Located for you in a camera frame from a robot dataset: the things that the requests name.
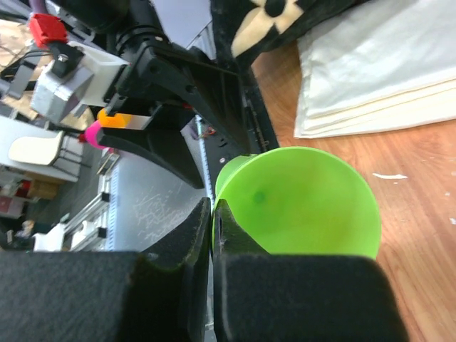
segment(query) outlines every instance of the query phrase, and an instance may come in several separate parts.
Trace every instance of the white folded cloth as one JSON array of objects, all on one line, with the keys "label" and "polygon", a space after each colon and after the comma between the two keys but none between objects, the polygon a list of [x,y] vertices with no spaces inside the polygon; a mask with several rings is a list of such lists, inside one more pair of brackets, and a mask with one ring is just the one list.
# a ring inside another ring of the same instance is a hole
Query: white folded cloth
[{"label": "white folded cloth", "polygon": [[373,0],[299,40],[295,137],[456,118],[456,1]]}]

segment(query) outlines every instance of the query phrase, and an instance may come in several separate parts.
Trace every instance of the green cup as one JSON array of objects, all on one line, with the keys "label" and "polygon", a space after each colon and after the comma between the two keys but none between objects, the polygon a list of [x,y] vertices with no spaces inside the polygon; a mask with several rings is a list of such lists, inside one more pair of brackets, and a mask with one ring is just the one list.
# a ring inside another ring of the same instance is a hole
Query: green cup
[{"label": "green cup", "polygon": [[271,254],[345,254],[375,259],[380,212],[349,164],[309,147],[279,148],[228,162],[216,203]]}]

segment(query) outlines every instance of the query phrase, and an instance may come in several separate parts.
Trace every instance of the screw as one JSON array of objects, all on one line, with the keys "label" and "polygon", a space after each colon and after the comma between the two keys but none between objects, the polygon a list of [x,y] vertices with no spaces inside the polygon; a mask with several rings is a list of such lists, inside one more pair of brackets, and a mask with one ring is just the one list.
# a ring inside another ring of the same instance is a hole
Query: screw
[{"label": "screw", "polygon": [[59,62],[65,63],[68,60],[68,56],[61,53],[60,55],[58,55],[57,60]]}]

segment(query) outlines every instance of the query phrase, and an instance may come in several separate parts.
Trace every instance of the black patterned cloth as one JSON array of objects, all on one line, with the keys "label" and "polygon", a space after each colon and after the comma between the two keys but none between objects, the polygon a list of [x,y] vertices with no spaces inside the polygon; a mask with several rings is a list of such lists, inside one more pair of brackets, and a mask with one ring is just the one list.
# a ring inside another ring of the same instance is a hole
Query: black patterned cloth
[{"label": "black patterned cloth", "polygon": [[243,71],[322,21],[367,0],[212,0],[217,60]]}]

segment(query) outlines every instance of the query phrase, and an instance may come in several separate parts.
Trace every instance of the wood tabletop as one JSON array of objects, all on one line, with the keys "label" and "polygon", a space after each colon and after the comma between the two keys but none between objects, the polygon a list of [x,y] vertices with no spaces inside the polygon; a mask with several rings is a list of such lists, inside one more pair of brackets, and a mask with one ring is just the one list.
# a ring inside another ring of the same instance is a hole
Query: wood tabletop
[{"label": "wood tabletop", "polygon": [[[412,341],[456,341],[456,120],[387,133],[295,139],[301,87],[296,44],[263,53],[253,67],[281,146],[333,153],[373,189],[383,225],[377,260]],[[373,173],[408,178],[384,180]]]}]

